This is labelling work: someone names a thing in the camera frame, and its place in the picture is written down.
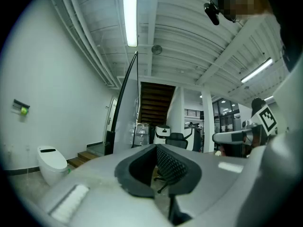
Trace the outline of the black wall shelf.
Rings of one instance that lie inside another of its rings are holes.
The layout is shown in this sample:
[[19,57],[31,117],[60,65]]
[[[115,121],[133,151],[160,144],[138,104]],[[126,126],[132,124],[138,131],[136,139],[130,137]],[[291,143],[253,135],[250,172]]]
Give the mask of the black wall shelf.
[[21,111],[21,107],[25,107],[28,109],[28,112],[29,112],[29,108],[30,108],[30,105],[27,105],[25,103],[22,103],[16,99],[13,100],[13,106],[17,109],[19,109]]

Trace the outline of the white toilet with black strip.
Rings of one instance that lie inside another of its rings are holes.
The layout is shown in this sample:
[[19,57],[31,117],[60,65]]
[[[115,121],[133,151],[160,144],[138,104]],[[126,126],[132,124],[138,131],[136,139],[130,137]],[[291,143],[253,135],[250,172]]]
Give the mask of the white toilet with black strip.
[[52,146],[39,146],[37,160],[42,177],[49,186],[62,180],[68,173],[65,157]]

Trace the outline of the white wheeled robot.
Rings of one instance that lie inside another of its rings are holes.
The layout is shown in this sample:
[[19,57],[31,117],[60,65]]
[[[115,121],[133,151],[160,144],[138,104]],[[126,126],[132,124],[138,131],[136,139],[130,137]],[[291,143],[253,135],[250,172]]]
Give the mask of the white wheeled robot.
[[157,125],[154,132],[154,144],[165,144],[166,139],[170,136],[170,127],[167,125]]

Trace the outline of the plastic-wrapped pallet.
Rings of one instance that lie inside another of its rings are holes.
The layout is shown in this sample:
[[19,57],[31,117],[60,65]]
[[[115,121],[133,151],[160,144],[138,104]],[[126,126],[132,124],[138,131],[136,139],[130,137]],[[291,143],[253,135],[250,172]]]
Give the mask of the plastic-wrapped pallet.
[[150,125],[147,123],[138,123],[136,126],[134,145],[144,146],[150,142]]

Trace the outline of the wooden platform step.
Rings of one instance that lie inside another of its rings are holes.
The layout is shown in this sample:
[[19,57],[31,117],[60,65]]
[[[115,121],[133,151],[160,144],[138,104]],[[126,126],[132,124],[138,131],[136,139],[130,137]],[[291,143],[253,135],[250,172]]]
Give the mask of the wooden platform step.
[[74,168],[78,168],[84,163],[91,161],[93,159],[99,158],[98,155],[90,153],[88,151],[79,152],[76,157],[68,159],[67,163]]

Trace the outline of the grey panel board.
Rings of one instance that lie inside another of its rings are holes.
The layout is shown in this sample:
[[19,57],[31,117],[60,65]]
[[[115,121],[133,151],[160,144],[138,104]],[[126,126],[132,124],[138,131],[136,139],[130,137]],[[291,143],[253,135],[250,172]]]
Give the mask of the grey panel board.
[[134,147],[139,108],[138,57],[135,52],[122,83],[111,130],[106,132],[105,156]]

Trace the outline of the white door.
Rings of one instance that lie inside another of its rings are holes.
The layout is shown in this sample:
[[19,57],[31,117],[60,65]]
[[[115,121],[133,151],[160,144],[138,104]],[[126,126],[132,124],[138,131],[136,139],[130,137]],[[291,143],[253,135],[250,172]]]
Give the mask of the white door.
[[106,125],[105,125],[105,129],[104,129],[104,138],[103,138],[104,143],[106,142],[107,132],[111,131],[111,128],[112,128],[116,105],[117,105],[117,98],[113,97],[111,100],[111,103],[110,103],[109,110],[108,110]]

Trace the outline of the white machine with black trim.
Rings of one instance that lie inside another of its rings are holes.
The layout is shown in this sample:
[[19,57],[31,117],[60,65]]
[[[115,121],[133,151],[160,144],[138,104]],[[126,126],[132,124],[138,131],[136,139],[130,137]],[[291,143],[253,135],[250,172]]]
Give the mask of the white machine with black trim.
[[187,150],[200,152],[201,151],[201,129],[193,127],[184,128],[184,138],[187,141]]

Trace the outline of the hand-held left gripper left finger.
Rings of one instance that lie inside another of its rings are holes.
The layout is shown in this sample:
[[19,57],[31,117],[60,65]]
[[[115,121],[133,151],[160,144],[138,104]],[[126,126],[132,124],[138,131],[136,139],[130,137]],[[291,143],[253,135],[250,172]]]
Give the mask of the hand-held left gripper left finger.
[[131,195],[119,183],[118,164],[151,145],[90,160],[50,188],[40,208],[50,227],[171,227],[154,199]]

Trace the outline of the person's black clothing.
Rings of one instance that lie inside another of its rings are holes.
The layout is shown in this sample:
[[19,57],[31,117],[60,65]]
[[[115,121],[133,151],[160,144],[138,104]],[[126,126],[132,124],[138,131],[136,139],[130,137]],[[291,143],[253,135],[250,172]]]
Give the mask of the person's black clothing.
[[269,0],[280,25],[282,54],[288,71],[292,71],[303,53],[303,0]]

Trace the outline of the long ceiling light tube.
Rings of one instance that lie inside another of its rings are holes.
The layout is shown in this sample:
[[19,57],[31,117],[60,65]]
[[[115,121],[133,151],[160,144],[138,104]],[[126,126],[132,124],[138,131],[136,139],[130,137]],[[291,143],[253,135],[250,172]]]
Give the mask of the long ceiling light tube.
[[137,0],[123,0],[127,45],[137,47]]
[[253,70],[250,74],[243,77],[241,79],[241,83],[246,83],[247,81],[251,80],[253,77],[258,75],[260,72],[264,71],[267,67],[271,66],[272,64],[273,64],[273,59],[268,58],[260,66],[258,66],[255,70]]

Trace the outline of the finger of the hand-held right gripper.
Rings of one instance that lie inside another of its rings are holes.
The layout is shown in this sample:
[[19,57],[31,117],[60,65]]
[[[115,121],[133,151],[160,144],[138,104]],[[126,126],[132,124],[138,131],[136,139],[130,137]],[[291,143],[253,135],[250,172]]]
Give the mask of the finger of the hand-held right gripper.
[[214,143],[244,143],[246,133],[244,131],[215,133],[212,140]]

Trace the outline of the white pillar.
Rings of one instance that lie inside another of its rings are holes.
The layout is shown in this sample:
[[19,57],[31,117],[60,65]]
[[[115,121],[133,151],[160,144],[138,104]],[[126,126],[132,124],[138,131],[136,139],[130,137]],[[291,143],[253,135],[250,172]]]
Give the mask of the white pillar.
[[204,87],[201,91],[204,111],[204,153],[214,151],[214,111],[210,90]]

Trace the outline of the black office chair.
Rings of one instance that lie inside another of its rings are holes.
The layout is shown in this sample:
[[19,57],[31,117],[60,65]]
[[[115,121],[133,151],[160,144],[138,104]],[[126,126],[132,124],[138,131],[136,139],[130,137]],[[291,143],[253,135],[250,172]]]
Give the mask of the black office chair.
[[[188,141],[185,139],[182,133],[171,133],[170,136],[166,138],[165,143],[183,149],[187,149],[188,146]],[[157,190],[157,193],[160,194],[168,186],[168,183],[162,176],[159,169],[157,170],[157,174],[158,176],[155,177],[153,180],[165,182],[165,184],[159,190]]]

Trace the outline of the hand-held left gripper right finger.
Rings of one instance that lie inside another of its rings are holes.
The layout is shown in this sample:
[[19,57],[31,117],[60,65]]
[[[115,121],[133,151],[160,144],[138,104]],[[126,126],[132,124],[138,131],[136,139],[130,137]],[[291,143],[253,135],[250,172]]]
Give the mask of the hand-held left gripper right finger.
[[243,201],[236,182],[246,161],[157,145],[157,163],[169,180],[170,210],[157,221],[237,221]]

